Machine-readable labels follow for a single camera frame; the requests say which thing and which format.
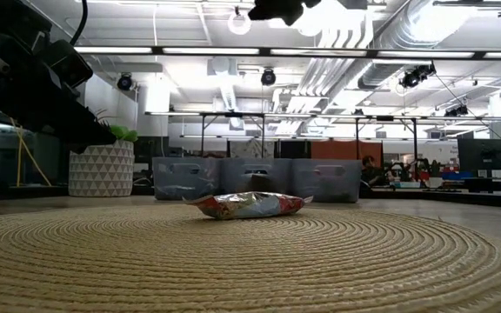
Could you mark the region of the white triangle-patterned plant pot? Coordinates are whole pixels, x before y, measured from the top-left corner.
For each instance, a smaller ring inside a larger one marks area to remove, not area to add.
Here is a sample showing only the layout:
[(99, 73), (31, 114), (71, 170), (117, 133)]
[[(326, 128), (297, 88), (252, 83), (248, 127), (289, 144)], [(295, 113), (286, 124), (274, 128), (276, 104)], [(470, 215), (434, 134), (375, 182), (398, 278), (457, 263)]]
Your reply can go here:
[(134, 143), (117, 140), (70, 153), (68, 191), (75, 197), (130, 196), (134, 173)]

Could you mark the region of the silver ventilation duct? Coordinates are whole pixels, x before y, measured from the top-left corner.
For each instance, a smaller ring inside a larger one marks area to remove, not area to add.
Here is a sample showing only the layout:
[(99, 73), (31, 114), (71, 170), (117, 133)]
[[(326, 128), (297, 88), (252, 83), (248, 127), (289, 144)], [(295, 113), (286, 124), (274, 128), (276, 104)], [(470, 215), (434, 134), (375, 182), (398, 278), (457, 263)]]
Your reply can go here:
[[(463, 23), (445, 22), (451, 8), (434, 6), (435, 0), (411, 0), (382, 34), (374, 40), (373, 48), (380, 50), (433, 49), (458, 30)], [(362, 89), (376, 89), (400, 71), (404, 64), (372, 63), (358, 79)]]

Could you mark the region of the black desk monitor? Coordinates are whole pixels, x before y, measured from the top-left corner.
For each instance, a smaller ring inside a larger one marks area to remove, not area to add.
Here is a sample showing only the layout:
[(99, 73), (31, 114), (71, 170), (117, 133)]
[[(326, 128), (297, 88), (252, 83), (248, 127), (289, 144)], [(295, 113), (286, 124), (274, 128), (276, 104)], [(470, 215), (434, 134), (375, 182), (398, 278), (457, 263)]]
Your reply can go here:
[(501, 170), (501, 139), (458, 139), (459, 169)]

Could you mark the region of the green artificial plant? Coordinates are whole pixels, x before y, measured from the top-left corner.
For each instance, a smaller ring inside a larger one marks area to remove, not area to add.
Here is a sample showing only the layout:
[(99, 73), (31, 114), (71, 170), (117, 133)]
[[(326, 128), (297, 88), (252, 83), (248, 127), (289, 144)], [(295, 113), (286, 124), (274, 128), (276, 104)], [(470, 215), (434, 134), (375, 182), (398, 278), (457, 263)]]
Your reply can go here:
[(135, 130), (130, 130), (126, 126), (109, 124), (105, 121), (107, 116), (105, 115), (106, 109), (97, 110), (95, 113), (97, 121), (104, 126), (110, 133), (112, 133), (117, 140), (123, 140), (126, 142), (134, 143), (138, 140), (138, 134)]

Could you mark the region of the orange partition panel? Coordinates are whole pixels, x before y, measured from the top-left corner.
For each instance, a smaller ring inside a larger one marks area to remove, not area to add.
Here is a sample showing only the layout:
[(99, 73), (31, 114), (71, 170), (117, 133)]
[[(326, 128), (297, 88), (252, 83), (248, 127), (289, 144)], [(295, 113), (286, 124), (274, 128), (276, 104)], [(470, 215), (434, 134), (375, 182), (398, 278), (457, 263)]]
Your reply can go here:
[(362, 141), (315, 141), (311, 143), (312, 159), (337, 159), (337, 160), (359, 160), (372, 156), (375, 158), (377, 167), (382, 167), (380, 157), (383, 154), (381, 143), (367, 143)]

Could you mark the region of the round white ceiling lamp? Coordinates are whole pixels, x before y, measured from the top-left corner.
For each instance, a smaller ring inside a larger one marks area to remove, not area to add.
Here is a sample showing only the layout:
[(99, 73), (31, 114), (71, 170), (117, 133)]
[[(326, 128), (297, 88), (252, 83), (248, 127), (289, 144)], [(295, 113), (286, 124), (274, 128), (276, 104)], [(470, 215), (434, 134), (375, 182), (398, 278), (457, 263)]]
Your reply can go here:
[(245, 12), (233, 11), (227, 20), (228, 30), (239, 36), (247, 34), (251, 30), (252, 21)]

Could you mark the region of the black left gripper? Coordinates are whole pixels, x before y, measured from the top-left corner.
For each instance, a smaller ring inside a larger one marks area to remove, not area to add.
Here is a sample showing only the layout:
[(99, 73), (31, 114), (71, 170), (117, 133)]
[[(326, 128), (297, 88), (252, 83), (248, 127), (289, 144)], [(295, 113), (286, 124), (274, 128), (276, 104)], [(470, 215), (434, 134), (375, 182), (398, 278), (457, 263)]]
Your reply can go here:
[(110, 126), (78, 102), (76, 91), (57, 92), (57, 77), (13, 37), (0, 33), (0, 111), (31, 130), (60, 139), (69, 150), (113, 144)]

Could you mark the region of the person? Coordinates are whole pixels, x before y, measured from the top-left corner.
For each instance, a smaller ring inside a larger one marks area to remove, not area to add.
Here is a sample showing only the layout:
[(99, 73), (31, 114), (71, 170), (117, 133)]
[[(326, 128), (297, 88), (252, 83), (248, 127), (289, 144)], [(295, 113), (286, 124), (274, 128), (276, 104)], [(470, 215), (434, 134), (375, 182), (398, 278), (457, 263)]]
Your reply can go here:
[(369, 186), (382, 186), (390, 181), (388, 172), (383, 167), (377, 167), (373, 156), (364, 156), (362, 158), (361, 179)]

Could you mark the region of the round woven straw placemat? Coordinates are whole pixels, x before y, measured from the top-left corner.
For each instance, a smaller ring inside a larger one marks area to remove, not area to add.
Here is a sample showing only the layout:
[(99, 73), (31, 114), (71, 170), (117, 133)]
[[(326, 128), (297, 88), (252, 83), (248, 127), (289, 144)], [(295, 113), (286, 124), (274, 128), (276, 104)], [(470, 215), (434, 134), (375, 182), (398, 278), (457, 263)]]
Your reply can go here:
[(361, 210), (0, 216), (0, 313), (501, 313), (501, 241)]

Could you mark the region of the long ceiling light strip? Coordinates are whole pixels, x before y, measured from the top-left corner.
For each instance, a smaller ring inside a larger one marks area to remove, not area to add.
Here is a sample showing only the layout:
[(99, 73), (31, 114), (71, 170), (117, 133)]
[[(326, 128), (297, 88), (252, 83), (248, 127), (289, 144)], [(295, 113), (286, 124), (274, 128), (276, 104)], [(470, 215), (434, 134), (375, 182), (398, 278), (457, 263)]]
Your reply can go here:
[(374, 50), (325, 48), (265, 48), (216, 46), (79, 46), (83, 55), (175, 57), (310, 57), (390, 60), (501, 61), (498, 50)]

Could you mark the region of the red chocolate chip granola bar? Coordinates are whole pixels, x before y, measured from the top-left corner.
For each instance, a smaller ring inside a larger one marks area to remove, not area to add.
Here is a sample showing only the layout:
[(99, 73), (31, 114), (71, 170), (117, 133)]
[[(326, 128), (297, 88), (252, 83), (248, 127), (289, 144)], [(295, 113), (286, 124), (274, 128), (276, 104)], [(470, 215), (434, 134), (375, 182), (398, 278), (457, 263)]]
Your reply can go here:
[(185, 203), (197, 207), (206, 216), (217, 220), (232, 220), (291, 215), (312, 200), (312, 196), (302, 198), (272, 192), (248, 191), (204, 196), (185, 200)]

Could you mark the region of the small background potted plant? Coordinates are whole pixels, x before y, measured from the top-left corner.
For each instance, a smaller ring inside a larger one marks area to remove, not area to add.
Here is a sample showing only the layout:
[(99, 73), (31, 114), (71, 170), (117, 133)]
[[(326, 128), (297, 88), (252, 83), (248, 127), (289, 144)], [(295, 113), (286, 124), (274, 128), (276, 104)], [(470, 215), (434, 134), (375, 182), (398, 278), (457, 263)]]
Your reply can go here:
[(443, 183), (442, 173), (441, 173), (441, 163), (436, 160), (433, 160), (430, 163), (430, 166), (427, 168), (428, 171), (428, 179), (425, 181), (425, 184), (432, 188), (437, 189), (440, 188)]

